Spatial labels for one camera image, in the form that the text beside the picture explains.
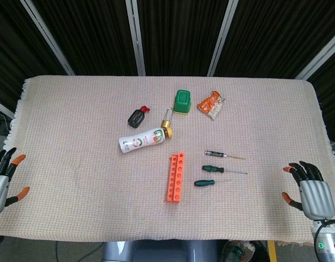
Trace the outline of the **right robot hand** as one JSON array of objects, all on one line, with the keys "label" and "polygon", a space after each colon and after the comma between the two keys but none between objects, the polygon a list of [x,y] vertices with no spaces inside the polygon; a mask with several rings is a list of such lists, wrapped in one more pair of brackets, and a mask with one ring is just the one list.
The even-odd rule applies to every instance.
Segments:
[{"label": "right robot hand", "polygon": [[285,202],[312,221],[329,220],[335,216],[335,206],[329,184],[324,181],[320,170],[311,163],[300,161],[283,168],[296,181],[301,201],[294,201],[283,192]]}]

